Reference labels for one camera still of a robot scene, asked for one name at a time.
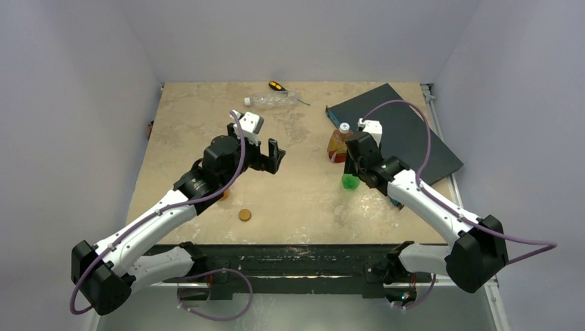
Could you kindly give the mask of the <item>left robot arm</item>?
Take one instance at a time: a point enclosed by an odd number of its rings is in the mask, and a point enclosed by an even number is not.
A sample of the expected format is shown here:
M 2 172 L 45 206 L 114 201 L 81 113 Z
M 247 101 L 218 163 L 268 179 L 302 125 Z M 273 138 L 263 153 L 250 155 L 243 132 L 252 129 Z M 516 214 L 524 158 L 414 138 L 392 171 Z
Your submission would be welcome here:
M 245 171 L 276 174 L 286 152 L 269 139 L 268 154 L 257 137 L 260 122 L 236 120 L 228 133 L 212 139 L 202 158 L 183 174 L 165 195 L 140 217 L 109 237 L 90 244 L 80 241 L 71 253 L 71 279 L 75 287 L 70 312 L 90 310 L 110 314 L 144 287 L 166 280 L 196 282 L 230 268 L 211 270 L 208 257 L 192 242 L 180 243 L 154 255 L 148 251 L 175 228 L 200 216 L 218 202 Z

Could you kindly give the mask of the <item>green plastic bottle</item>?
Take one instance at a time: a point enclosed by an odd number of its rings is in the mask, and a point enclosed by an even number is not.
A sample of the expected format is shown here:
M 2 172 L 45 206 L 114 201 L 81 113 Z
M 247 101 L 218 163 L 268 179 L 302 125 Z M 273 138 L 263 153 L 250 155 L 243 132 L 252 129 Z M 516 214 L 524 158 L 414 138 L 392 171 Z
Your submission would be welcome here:
M 343 173 L 341 177 L 341 184 L 346 190 L 355 190 L 361 183 L 360 178 L 353 174 Z

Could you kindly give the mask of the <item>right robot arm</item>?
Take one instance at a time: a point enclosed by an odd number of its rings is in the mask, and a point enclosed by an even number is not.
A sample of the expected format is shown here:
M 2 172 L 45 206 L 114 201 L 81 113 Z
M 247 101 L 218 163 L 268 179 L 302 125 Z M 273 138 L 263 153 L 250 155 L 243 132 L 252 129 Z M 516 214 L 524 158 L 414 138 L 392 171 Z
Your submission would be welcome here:
M 357 132 L 346 142 L 348 157 L 360 180 L 403 203 L 445 240 L 445 245 L 406 241 L 388 254 L 388 280 L 412 273 L 450 277 L 461 290 L 474 293 L 508 264 L 504 228 L 492 215 L 481 218 L 443 197 L 418 179 L 397 157 L 383 158 L 375 138 Z

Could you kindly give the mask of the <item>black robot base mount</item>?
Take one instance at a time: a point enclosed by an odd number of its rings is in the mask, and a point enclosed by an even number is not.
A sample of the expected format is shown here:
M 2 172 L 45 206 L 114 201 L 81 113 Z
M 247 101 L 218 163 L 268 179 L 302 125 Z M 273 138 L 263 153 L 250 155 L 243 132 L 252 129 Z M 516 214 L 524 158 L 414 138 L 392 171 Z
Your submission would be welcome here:
M 425 272 L 388 280 L 388 254 L 400 244 L 191 244 L 195 256 L 186 275 L 171 281 L 209 284 L 210 299 L 234 294 L 358 294 L 364 299 L 399 297 L 428 285 Z

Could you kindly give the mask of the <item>tea bottle with yellow-red label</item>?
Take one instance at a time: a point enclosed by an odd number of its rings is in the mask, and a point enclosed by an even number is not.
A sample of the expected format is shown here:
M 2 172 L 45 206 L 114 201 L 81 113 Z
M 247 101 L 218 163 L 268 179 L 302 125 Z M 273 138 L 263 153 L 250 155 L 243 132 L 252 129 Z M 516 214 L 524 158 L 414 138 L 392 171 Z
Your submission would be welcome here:
M 332 163 L 344 163 L 346 161 L 346 140 L 352 133 L 353 131 L 351 129 L 346 134 L 341 133 L 339 127 L 333 131 L 327 147 L 328 158 Z

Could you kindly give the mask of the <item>clear plastic bottle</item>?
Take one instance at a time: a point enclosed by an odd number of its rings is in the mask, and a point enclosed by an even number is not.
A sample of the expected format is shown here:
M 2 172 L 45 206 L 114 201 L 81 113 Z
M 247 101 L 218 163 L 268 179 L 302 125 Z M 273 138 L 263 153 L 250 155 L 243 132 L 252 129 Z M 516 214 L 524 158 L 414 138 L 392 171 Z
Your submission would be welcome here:
M 288 108 L 299 103 L 294 92 L 270 91 L 260 92 L 244 98 L 244 105 L 254 108 Z

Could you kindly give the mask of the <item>white bottle cap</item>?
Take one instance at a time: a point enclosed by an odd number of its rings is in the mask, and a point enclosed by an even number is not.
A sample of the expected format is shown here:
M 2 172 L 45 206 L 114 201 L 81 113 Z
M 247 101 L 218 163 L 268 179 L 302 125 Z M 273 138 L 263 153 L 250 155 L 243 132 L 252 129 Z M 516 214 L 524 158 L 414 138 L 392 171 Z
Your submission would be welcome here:
M 340 123 L 339 124 L 339 131 L 341 133 L 344 133 L 344 134 L 348 133 L 350 131 L 350 125 L 348 123 L 345 123 L 345 122 Z

